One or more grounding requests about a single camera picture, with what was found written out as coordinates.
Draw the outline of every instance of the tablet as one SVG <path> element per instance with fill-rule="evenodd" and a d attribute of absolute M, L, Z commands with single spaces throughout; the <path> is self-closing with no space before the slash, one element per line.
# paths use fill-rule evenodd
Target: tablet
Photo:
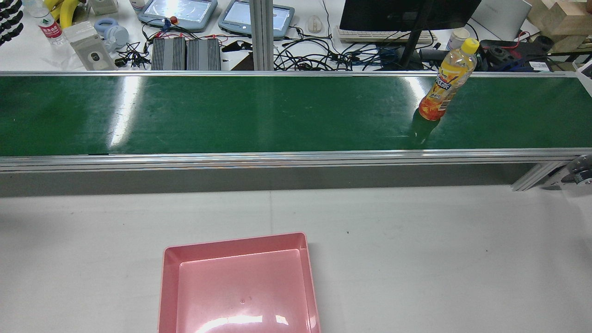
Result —
<path fill-rule="evenodd" d="M 294 9 L 292 7 L 274 5 L 274 39 L 286 36 Z M 220 15 L 218 26 L 231 33 L 251 36 L 251 14 L 248 0 L 231 0 L 226 10 Z"/>
<path fill-rule="evenodd" d="M 162 27 L 163 18 L 176 16 L 178 26 L 199 32 L 218 5 L 217 0 L 152 0 L 138 14 L 138 20 L 154 27 Z"/>

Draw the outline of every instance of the yellow bottle cap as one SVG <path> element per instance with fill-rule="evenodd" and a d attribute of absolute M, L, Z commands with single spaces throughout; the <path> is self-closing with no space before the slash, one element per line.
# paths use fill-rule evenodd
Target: yellow bottle cap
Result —
<path fill-rule="evenodd" d="M 475 52 L 477 52 L 478 48 L 479 48 L 479 41 L 474 38 L 467 38 L 461 46 L 461 50 L 464 53 L 467 53 L 469 55 L 472 55 Z"/>

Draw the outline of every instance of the water bottle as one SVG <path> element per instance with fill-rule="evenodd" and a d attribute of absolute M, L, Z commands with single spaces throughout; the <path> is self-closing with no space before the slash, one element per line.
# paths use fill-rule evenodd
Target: water bottle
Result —
<path fill-rule="evenodd" d="M 60 45 L 66 41 L 62 29 L 53 19 L 43 0 L 23 0 L 25 9 L 37 20 L 37 25 L 52 45 Z"/>
<path fill-rule="evenodd" d="M 478 48 L 479 42 L 468 38 L 460 49 L 448 52 L 438 70 L 436 82 L 419 103 L 422 117 L 435 121 L 444 116 L 448 104 L 477 66 L 475 52 Z"/>
<path fill-rule="evenodd" d="M 144 9 L 144 6 L 146 6 L 146 1 L 144 0 L 130 0 L 130 3 L 132 8 L 134 8 L 136 11 L 136 14 Z"/>

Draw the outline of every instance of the tablet screen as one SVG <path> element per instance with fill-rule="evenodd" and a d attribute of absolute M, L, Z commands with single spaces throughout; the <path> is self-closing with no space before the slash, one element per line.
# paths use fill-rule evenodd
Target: tablet screen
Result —
<path fill-rule="evenodd" d="M 163 17 L 176 16 L 180 20 L 201 22 L 209 7 L 209 1 L 154 0 L 144 13 Z"/>
<path fill-rule="evenodd" d="M 290 10 L 274 7 L 274 30 L 282 30 L 289 15 Z M 251 25 L 249 3 L 239 1 L 235 2 L 228 11 L 228 14 L 224 20 L 228 22 Z"/>

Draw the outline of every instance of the keyboard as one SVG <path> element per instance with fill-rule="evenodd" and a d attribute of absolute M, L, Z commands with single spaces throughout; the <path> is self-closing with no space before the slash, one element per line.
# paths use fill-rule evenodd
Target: keyboard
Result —
<path fill-rule="evenodd" d="M 406 43 L 409 40 L 409 31 L 353 31 L 343 30 L 339 27 L 335 27 L 335 34 L 333 37 L 339 37 L 341 41 L 348 43 L 366 42 L 366 43 L 380 43 L 395 40 L 396 43 Z M 436 35 L 434 35 L 434 43 L 437 41 Z M 432 37 L 429 31 L 422 31 L 419 36 L 418 44 L 429 44 L 432 42 Z"/>

